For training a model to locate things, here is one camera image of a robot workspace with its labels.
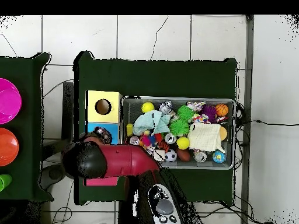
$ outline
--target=green table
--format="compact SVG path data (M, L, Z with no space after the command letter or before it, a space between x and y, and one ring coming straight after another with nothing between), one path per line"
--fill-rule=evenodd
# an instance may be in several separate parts
M43 67L50 55L37 54L33 58L0 57L0 78L11 81L22 97L22 108L10 122L0 125L13 132L19 141L19 153L0 174L10 174L12 184L0 193L0 200L52 200L40 189L38 177L41 151L41 83Z
M235 59L218 61L126 61L94 59L89 51L81 52L74 61L75 133L85 131L85 92L102 90L120 92L123 96L166 96L235 99ZM233 200L233 170L173 171L188 201ZM124 180L115 187L75 185L75 199L124 200Z

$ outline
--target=yellow box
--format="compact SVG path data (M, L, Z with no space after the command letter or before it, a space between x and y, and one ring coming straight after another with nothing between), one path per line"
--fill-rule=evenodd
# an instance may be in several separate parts
M99 114L96 106L99 100L106 100L109 104L109 112ZM119 123L121 94L118 92L88 91L87 120L96 123Z

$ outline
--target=pink plate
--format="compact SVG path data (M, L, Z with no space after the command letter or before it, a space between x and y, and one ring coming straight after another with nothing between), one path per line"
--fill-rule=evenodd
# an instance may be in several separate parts
M18 114L22 98L16 86L0 78L0 124L10 122Z

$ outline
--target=white cloth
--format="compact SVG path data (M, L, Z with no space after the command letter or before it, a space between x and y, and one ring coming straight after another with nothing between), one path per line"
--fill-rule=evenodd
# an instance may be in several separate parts
M199 149L201 151L215 151L218 149L225 153L221 146L219 124L194 123L190 126L188 139L191 149Z

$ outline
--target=soccer ball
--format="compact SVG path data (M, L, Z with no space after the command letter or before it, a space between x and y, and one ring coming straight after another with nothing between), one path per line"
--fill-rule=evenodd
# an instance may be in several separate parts
M168 150L165 154L165 160L167 162L174 162L176 160L177 154L173 149Z

